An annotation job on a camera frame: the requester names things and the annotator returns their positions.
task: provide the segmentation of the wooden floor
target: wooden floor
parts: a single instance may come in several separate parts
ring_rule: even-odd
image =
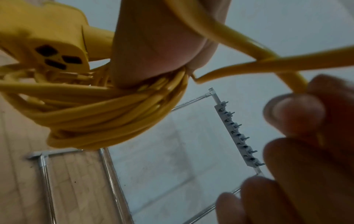
[[[0,52],[0,65],[12,62]],[[0,224],[48,223],[38,163],[25,159],[49,149],[48,133],[0,97]],[[58,223],[118,223],[98,151],[51,157],[50,168]]]

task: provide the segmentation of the hand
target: hand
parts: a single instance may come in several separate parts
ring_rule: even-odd
[[[111,79],[118,87],[176,70],[183,65],[191,74],[216,51],[208,41],[183,24],[163,0],[122,0],[113,41]],[[200,0],[224,23],[231,0]]]
[[[354,84],[317,76],[307,93],[272,99],[264,116],[288,136],[264,149],[275,181],[252,177],[241,199],[220,195],[219,224],[353,223]]]

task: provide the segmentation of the yellow extension cord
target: yellow extension cord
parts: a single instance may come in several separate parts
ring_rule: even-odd
[[[298,70],[354,65],[354,46],[279,58],[260,43],[215,21],[198,0],[165,3],[195,32],[256,59],[200,78],[192,76],[196,83],[230,75],[274,72],[293,92],[301,93],[307,83]],[[26,54],[17,55],[16,59],[20,64],[0,67],[1,94],[21,114],[49,127],[47,143],[55,148],[98,149],[133,138],[162,120],[182,98],[188,83],[185,69],[181,68],[147,80],[139,88],[119,90],[110,82],[109,64],[73,73],[45,69],[36,60],[26,58]],[[35,83],[20,82],[23,79],[34,79]]]

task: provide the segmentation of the white wall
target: white wall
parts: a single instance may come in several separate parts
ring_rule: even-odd
[[[353,3],[349,0],[233,0],[226,24],[263,43],[281,56],[304,54],[354,44]],[[114,30],[116,0],[60,0],[83,10],[91,25]],[[196,72],[251,61],[248,56],[220,46],[212,60]],[[303,72],[310,79],[330,73],[354,80],[354,70]],[[281,135],[262,118],[272,97],[289,92],[274,75],[228,77],[203,85],[190,81],[182,101],[213,87],[229,101],[234,121],[260,160],[264,145]],[[137,224],[182,223],[230,191],[254,171],[247,167],[214,111],[211,98],[169,115],[148,132],[111,147],[133,218]],[[214,215],[201,223],[215,223]]]

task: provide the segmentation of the yellow cable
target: yellow cable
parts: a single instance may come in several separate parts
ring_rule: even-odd
[[[354,46],[279,58],[260,43],[214,20],[198,0],[164,1],[182,22],[201,36],[256,59],[254,62],[220,68],[199,78],[192,76],[196,83],[230,75],[274,72],[292,91],[301,93],[306,91],[307,83],[297,73],[298,70],[354,65],[351,59]],[[3,0],[0,5],[2,15],[8,13],[9,17],[14,12],[13,5],[16,9],[26,9],[21,11],[24,14],[23,20],[18,18],[16,21],[9,20],[9,24],[0,23],[0,34],[3,34],[1,38],[7,43],[6,51],[12,53],[20,62],[0,67],[0,92],[21,114],[51,129],[47,139],[49,146],[97,149],[131,139],[169,114],[187,88],[188,76],[185,69],[181,68],[146,80],[137,88],[117,89],[109,79],[109,63],[92,70],[86,69],[88,60],[103,59],[110,55],[113,33],[91,28],[82,12],[57,3],[48,3],[42,8],[36,8],[22,0]],[[63,72],[49,69],[50,67],[43,64],[48,56],[44,59],[33,57],[38,54],[25,46],[21,36],[23,32],[16,30],[26,30],[26,15],[31,12],[34,22],[29,26],[35,30],[35,34],[47,35],[41,41],[51,40],[53,46],[66,54],[78,55],[82,65],[70,64],[67,72]],[[57,29],[54,36],[45,29],[43,32],[43,27],[54,25],[49,23],[48,18],[51,17],[47,14],[52,16],[55,13],[58,13],[58,18],[64,19],[60,22],[64,28],[68,26],[70,32],[59,26],[59,21],[54,23],[54,29]],[[56,55],[49,58],[61,60],[56,58]]]

